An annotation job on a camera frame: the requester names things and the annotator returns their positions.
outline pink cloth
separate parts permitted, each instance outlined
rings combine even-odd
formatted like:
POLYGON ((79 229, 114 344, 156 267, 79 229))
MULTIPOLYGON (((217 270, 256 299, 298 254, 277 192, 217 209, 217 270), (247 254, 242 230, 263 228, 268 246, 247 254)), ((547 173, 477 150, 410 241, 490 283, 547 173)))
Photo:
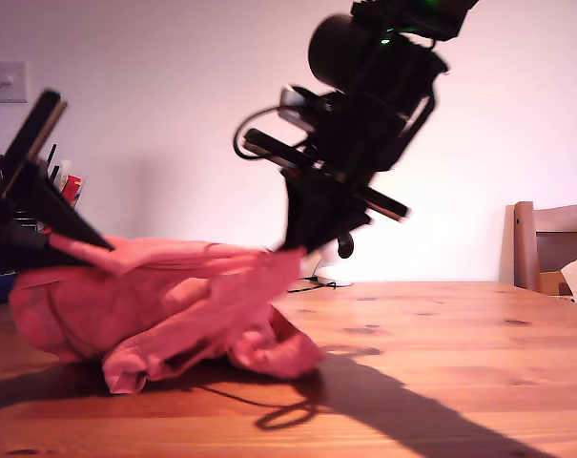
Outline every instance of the pink cloth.
POLYGON ((206 358, 279 378, 314 368, 321 350, 270 304, 298 278, 301 250, 271 253, 171 239, 109 238, 115 250, 51 235, 92 267, 18 276, 19 332, 61 361, 101 360, 112 393, 175 377, 206 358))

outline black cable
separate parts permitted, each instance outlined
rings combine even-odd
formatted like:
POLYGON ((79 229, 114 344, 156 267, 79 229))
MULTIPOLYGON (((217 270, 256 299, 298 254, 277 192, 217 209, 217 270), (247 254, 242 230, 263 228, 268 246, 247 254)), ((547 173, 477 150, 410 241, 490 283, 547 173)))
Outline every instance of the black cable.
POLYGON ((302 288, 302 289, 291 289, 290 291, 288 291, 289 293, 304 293, 306 291, 313 291, 315 289, 321 289, 321 288, 333 288, 333 289, 337 289, 337 284, 334 281, 331 281, 330 283, 324 284, 324 283, 320 283, 318 281, 318 277, 313 276, 313 277, 305 277, 304 279, 299 279, 299 280, 308 280, 308 281, 315 281, 317 283, 317 285, 315 286, 311 286, 309 288, 302 288))
POLYGON ((235 153, 241 157, 242 159, 245 160, 260 160, 260 159, 268 159, 270 157, 275 157, 275 155, 269 154, 269 155, 247 155, 245 154, 243 151, 241 151, 241 148, 239 148, 239 138, 241 137, 241 131, 243 131, 246 126, 248 124, 250 124, 252 121, 254 121, 255 119, 257 119, 258 117, 261 117, 263 115, 267 115, 271 112, 277 112, 279 110, 282 109, 296 109, 295 106, 293 105, 276 105, 275 107, 269 107, 269 108, 265 108, 263 110, 259 110, 254 114, 250 114, 248 117, 246 117, 243 122, 241 124, 239 124, 239 127, 237 127, 237 129, 235 130, 235 135, 233 136, 233 150, 235 151, 235 153))

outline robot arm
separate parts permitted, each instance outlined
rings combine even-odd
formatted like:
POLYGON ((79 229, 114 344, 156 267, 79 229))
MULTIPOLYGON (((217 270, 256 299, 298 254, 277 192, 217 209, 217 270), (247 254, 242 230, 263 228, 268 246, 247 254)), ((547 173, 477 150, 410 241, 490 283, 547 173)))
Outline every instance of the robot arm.
POLYGON ((289 87, 278 106, 279 116, 307 139, 290 147, 256 129, 244 136, 246 150, 282 167, 289 198, 282 249, 314 251, 368 223, 368 209, 395 220, 407 215, 404 205, 368 185, 399 160, 435 109, 433 83, 448 67, 434 45, 456 37, 477 2, 363 0, 350 15, 330 16, 318 26, 309 65, 335 90, 316 95, 289 87), (416 45, 405 33, 430 38, 432 45, 416 45))
MULTIPOLYGON (((374 174, 399 160, 434 110, 433 82, 447 71, 434 43, 456 37, 477 1, 363 0, 353 4, 351 14, 319 25, 309 64, 334 91, 317 95, 288 87, 275 108, 307 139, 289 146, 256 129, 242 138, 244 122, 234 141, 241 157, 281 167, 289 204, 280 249, 314 251, 368 223, 368 209, 396 220, 406 216, 404 205, 368 185, 374 174), (405 33, 433 44, 416 45, 405 33), (255 155, 244 154, 242 147, 255 155)), ((39 165, 38 153, 65 108, 60 94, 45 91, 0 155, 0 273, 82 263, 53 250, 48 236, 23 227, 17 217, 23 212, 56 233, 113 249, 56 191, 46 164, 39 165)))

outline wooden table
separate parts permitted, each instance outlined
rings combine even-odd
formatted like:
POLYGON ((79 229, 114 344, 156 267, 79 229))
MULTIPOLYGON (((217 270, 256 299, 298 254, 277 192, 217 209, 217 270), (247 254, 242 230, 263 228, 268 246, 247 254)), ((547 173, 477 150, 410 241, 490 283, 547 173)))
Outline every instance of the wooden table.
POLYGON ((577 304, 386 283, 278 307, 328 352, 293 383, 201 364, 138 395, 28 348, 0 306, 0 456, 577 457, 577 304))

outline wall plate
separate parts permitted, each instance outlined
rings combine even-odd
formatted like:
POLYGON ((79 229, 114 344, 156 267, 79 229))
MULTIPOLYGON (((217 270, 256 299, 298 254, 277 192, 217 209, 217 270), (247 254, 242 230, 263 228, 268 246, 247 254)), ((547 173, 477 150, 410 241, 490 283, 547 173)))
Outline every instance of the wall plate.
POLYGON ((26 103, 27 65, 25 62, 0 62, 0 103, 26 103))

